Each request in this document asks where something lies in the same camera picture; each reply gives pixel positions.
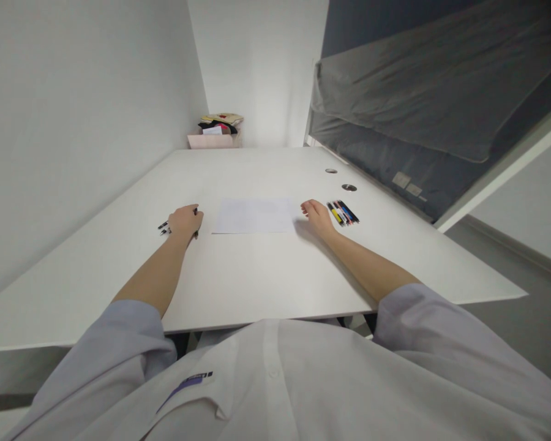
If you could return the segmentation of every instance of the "white shirt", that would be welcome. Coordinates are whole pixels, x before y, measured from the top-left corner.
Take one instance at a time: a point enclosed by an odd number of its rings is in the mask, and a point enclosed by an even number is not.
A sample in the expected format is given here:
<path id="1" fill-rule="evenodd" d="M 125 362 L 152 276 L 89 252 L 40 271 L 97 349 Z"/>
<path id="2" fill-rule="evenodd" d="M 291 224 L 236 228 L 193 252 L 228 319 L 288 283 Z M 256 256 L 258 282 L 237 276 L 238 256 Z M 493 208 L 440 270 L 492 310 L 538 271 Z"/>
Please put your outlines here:
<path id="1" fill-rule="evenodd" d="M 374 341 L 262 320 L 174 362 L 157 311 L 116 302 L 7 439 L 551 439 L 551 380 L 424 285 L 380 303 Z"/>

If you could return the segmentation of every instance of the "white paper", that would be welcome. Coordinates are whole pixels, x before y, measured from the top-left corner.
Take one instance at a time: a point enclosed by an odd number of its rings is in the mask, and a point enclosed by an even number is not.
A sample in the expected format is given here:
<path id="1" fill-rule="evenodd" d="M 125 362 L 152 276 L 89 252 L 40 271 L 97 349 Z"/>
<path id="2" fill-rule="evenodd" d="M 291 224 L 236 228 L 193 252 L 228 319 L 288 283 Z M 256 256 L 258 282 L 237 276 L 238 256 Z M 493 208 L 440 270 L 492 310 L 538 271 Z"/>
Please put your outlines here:
<path id="1" fill-rule="evenodd" d="M 213 234 L 291 232 L 289 199 L 223 199 Z"/>
<path id="2" fill-rule="evenodd" d="M 222 135 L 222 127 L 214 126 L 208 127 L 207 129 L 202 129 L 203 135 Z"/>

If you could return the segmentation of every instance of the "white desk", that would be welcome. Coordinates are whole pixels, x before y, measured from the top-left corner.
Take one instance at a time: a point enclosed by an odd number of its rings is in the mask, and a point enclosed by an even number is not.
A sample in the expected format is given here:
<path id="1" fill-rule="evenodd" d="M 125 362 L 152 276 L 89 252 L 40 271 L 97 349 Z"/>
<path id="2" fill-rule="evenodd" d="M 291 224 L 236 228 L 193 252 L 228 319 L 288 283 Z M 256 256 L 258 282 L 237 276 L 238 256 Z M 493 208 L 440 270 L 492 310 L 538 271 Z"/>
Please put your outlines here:
<path id="1" fill-rule="evenodd" d="M 370 310 L 305 224 L 298 235 L 212 235 L 221 199 L 247 197 L 290 197 L 300 221 L 304 200 L 342 199 L 361 220 L 344 234 L 454 303 L 525 295 L 320 148 L 176 151 L 0 294 L 0 350 L 77 341 L 165 240 L 157 226 L 191 203 L 204 224 L 186 253 L 166 331 Z"/>

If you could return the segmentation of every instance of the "purple logo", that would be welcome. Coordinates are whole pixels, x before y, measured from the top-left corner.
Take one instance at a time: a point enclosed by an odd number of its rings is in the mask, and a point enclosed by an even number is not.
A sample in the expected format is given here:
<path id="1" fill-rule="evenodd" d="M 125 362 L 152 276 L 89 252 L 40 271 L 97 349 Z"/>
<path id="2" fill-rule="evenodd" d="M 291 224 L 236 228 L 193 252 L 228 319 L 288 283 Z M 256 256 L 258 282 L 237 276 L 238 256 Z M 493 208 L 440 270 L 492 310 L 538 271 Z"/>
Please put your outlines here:
<path id="1" fill-rule="evenodd" d="M 191 377 L 188 377 L 186 378 L 184 381 L 182 381 L 178 387 L 176 387 L 169 395 L 169 397 L 167 397 L 167 399 L 163 402 L 163 404 L 159 407 L 159 409 L 157 409 L 157 412 L 156 414 L 159 413 L 159 411 L 161 410 L 161 408 L 163 406 L 165 406 L 165 403 L 167 403 L 171 397 L 173 397 L 176 393 L 180 392 L 182 389 L 185 389 L 189 386 L 194 386 L 194 385 L 197 385 L 197 384 L 200 384 L 202 382 L 202 380 L 204 380 L 205 378 L 210 378 L 212 377 L 212 371 L 210 372 L 204 372 L 203 374 L 196 374 L 196 375 L 193 375 Z"/>

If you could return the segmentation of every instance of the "right hand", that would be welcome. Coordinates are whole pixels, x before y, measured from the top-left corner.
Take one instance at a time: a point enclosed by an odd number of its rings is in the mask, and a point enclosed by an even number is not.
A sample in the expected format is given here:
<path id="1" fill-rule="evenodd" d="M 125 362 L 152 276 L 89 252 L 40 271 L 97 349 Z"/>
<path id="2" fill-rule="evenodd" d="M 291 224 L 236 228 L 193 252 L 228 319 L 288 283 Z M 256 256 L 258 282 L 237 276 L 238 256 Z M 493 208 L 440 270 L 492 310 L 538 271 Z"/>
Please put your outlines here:
<path id="1" fill-rule="evenodd" d="M 204 213 L 199 211 L 194 214 L 195 208 L 198 208 L 198 204 L 186 205 L 170 214 L 167 223 L 172 234 L 184 234 L 189 239 L 200 229 Z"/>
<path id="2" fill-rule="evenodd" d="M 319 201 L 310 199 L 303 202 L 300 207 L 302 207 L 302 213 L 308 217 L 312 228 L 321 239 L 337 233 L 335 226 L 332 224 L 329 210 Z"/>

